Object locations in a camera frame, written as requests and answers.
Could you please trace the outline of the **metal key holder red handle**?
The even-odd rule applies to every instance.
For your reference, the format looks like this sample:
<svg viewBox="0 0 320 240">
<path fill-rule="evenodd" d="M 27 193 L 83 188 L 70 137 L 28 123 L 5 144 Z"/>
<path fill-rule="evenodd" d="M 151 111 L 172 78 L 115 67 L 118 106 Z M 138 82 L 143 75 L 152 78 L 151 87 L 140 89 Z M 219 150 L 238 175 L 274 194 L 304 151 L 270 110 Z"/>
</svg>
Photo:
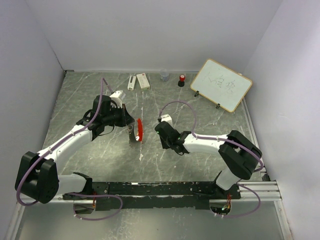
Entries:
<svg viewBox="0 0 320 240">
<path fill-rule="evenodd" d="M 127 126 L 127 133 L 129 137 L 129 146 L 137 148 L 143 142 L 144 129 L 140 118 L 130 123 Z"/>
</svg>

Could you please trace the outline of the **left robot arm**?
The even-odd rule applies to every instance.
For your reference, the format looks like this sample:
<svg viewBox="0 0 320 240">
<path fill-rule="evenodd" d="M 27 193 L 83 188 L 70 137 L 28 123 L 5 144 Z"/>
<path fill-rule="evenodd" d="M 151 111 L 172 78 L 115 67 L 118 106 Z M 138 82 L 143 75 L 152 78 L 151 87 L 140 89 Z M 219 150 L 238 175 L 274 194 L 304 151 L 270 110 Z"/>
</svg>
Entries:
<svg viewBox="0 0 320 240">
<path fill-rule="evenodd" d="M 94 192 L 91 177 L 73 172 L 59 175 L 67 160 L 80 148 L 102 136 L 105 127 L 134 127 L 135 120 L 128 113 L 121 90 L 110 96 L 97 95 L 92 108 L 61 139 L 36 153 L 28 151 L 20 161 L 15 190 L 35 202 L 49 203 L 55 196 L 76 193 L 89 199 Z"/>
</svg>

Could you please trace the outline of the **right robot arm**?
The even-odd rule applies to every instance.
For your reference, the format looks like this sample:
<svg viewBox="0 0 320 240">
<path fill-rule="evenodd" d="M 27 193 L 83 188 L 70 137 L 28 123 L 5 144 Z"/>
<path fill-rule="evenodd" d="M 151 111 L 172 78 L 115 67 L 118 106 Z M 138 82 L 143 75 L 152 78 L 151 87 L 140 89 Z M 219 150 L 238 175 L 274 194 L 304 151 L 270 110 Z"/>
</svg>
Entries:
<svg viewBox="0 0 320 240">
<path fill-rule="evenodd" d="M 191 131 L 178 132 L 168 122 L 155 127 L 163 149 L 178 155 L 218 152 L 227 168 L 216 178 L 212 193 L 218 199 L 229 194 L 230 188 L 240 180 L 249 180 L 254 172 L 263 168 L 262 152 L 242 133 L 232 130 L 226 135 L 202 135 Z"/>
</svg>

